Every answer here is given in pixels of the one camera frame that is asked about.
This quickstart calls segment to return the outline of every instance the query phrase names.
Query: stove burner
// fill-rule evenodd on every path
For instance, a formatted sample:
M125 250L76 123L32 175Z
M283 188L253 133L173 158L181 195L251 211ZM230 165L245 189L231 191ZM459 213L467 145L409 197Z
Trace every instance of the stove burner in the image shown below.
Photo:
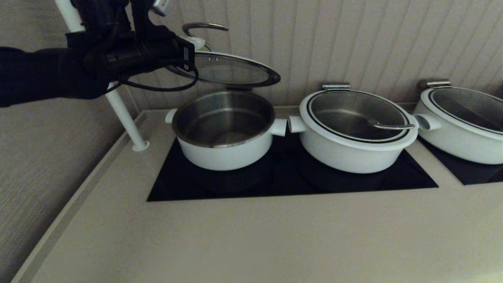
M407 151L381 172L355 174L313 158L298 134L275 136L264 157L241 169L206 170L192 164L177 140L166 157L147 201L303 195L433 188L438 185Z
M422 137L417 139L464 185L503 182L503 164L488 165L464 160L436 148Z

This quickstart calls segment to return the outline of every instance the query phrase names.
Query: white countertop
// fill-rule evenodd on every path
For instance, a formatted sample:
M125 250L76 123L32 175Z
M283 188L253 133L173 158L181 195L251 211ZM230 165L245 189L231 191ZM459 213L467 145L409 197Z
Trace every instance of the white countertop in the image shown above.
M138 117L150 147L123 135L13 282L503 282L503 183L464 186L419 141L440 188L146 202L166 112Z

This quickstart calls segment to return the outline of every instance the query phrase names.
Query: wall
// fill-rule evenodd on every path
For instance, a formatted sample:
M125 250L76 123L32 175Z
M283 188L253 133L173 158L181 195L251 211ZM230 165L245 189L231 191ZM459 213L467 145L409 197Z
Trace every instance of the wall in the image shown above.
M296 105L322 82L350 82L396 102L416 102L419 79L501 96L502 0L174 0L168 17L151 16L178 34L188 22L229 32L194 30L215 51L249 57L282 76L255 89L275 105ZM140 81L173 86L184 79L158 70ZM215 89L135 91L142 109L177 107Z
M64 47L65 32L54 1L0 1L0 46ZM0 282L10 282L123 131L105 97L0 108Z

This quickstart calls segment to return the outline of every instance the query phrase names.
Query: pot lid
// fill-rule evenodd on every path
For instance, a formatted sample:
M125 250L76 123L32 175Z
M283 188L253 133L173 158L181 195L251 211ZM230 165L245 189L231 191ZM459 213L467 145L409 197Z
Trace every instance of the pot lid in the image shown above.
M309 117L329 133L365 143L390 143L413 128L394 103L353 90L328 90L307 102Z
M503 134L503 100L463 88L437 88L429 99L442 112L479 129Z
M281 76L257 61L225 53L197 51L194 65L202 82L221 84L228 88L250 89L276 84ZM171 72L190 79L193 74L177 66L166 67Z

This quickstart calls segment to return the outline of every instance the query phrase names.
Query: black cable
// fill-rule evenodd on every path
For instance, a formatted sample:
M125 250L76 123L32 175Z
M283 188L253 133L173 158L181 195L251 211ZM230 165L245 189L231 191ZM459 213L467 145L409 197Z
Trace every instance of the black cable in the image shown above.
M142 84L133 83L133 82L129 81L128 79L124 79L124 78L118 78L117 80L119 81L119 83L121 83L123 85L128 85L128 86L131 86L131 87L134 87L134 88L143 89L143 90L159 91L159 92L175 92L175 91L186 90L188 88L193 87L196 84L197 80L199 79L199 72L197 71L196 66L194 66L192 63L190 63L187 60L175 59L175 60L163 60L161 62L166 63L166 66L168 66L168 65L174 65L174 64L185 64L185 65L188 65L189 67L192 68L192 70L194 72L194 80L191 83L187 84L187 85L184 85L184 86L181 86L181 87L176 87L176 88L156 88L156 87L151 87L151 86L146 86L146 85L142 85Z
M107 94L107 93L111 92L112 90L114 90L114 89L118 88L118 87L119 87L119 86L121 86L121 85L122 85L122 83L121 83L121 82L118 82L118 83L116 83L113 87L108 88L108 89L107 89L107 90L106 90L103 94Z

